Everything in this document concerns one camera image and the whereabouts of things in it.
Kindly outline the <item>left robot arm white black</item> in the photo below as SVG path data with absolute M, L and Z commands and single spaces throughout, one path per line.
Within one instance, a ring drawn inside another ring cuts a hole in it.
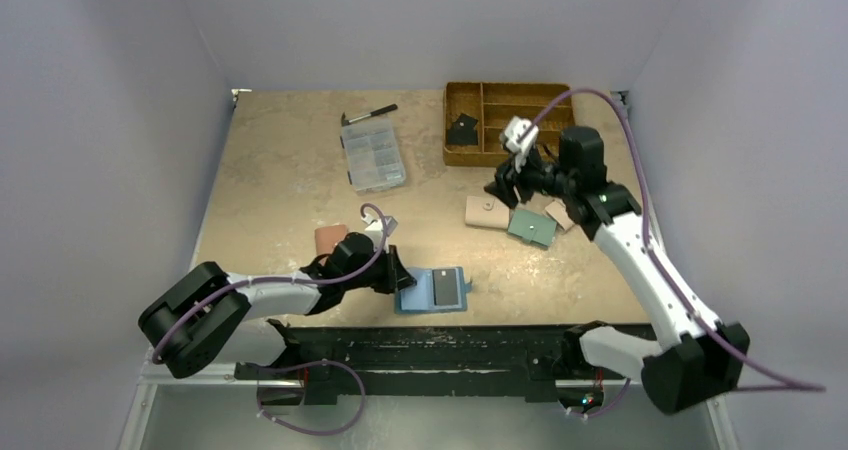
M 151 362 L 182 379 L 212 363 L 246 320 L 317 315 L 353 290 L 391 295 L 416 283 L 396 246 L 351 232 L 286 275 L 237 275 L 203 262 L 143 310 L 138 327 L 153 348 Z

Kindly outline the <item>black VIP credit card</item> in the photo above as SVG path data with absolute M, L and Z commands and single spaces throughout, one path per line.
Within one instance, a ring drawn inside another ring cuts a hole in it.
M 476 118 L 461 113 L 446 129 L 445 143 L 452 146 L 477 146 L 477 124 Z

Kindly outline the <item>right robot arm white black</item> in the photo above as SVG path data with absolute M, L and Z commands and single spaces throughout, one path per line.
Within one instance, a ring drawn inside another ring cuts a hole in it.
M 569 219 L 614 264 L 650 319 L 655 338 L 625 334 L 594 321 L 568 329 L 560 367 L 604 368 L 638 380 L 662 413 L 673 415 L 736 389 L 750 338 L 739 324 L 725 324 L 675 284 L 664 257 L 644 226 L 633 194 L 607 177 L 604 143 L 590 127 L 573 126 L 559 137 L 558 160 L 538 151 L 538 129 L 513 118 L 499 136 L 508 158 L 485 191 L 511 209 L 540 193 L 560 200 Z

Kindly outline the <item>blue leather card holder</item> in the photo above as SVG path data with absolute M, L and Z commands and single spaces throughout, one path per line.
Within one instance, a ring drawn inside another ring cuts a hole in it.
M 456 268 L 459 276 L 460 303 L 451 307 L 437 307 L 434 305 L 433 278 L 434 269 Z M 451 312 L 464 312 L 468 308 L 468 294 L 472 291 L 472 282 L 467 280 L 462 267 L 441 268 L 410 268 L 409 272 L 417 279 L 415 287 L 411 287 L 395 294 L 395 313 L 398 315 L 421 315 Z

